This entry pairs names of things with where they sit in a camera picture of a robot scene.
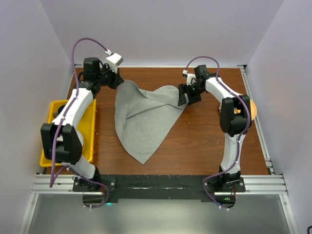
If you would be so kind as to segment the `grey cloth napkin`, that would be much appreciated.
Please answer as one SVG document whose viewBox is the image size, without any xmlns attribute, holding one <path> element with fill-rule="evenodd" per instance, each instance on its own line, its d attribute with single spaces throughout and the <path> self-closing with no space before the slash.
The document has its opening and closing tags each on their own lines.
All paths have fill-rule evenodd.
<svg viewBox="0 0 312 234">
<path fill-rule="evenodd" d="M 125 151 L 145 164 L 162 144 L 185 109 L 178 106 L 179 91 L 172 85 L 154 91 L 125 80 L 117 88 L 115 130 Z"/>
</svg>

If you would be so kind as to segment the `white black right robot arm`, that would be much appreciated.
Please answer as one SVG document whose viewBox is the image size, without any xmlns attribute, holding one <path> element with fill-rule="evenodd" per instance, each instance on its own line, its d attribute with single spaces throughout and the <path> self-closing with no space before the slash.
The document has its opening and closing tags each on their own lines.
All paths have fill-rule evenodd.
<svg viewBox="0 0 312 234">
<path fill-rule="evenodd" d="M 182 75 L 186 83 L 178 86 L 178 106 L 200 102 L 204 92 L 212 94 L 221 104 L 219 123 L 225 137 L 223 160 L 219 173 L 204 179 L 204 185 L 214 191 L 227 192 L 240 181 L 241 148 L 252 121 L 251 100 L 248 95 L 232 90 L 218 74 L 210 74 L 205 65 L 197 66 L 194 73 L 185 69 Z"/>
</svg>

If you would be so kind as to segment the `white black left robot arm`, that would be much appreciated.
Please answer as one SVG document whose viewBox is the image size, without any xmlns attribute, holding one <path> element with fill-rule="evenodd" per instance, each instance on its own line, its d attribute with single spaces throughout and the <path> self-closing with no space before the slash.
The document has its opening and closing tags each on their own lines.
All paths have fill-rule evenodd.
<svg viewBox="0 0 312 234">
<path fill-rule="evenodd" d="M 108 56 L 105 62 L 94 57 L 85 58 L 83 71 L 75 74 L 76 85 L 69 100 L 51 123 L 41 126 L 43 153 L 52 162 L 50 186 L 61 173 L 55 170 L 56 163 L 60 163 L 83 179 L 89 191 L 104 190 L 98 168 L 83 156 L 84 139 L 77 127 L 103 86 L 116 89 L 124 82 L 119 73 L 122 61 L 117 53 Z"/>
</svg>

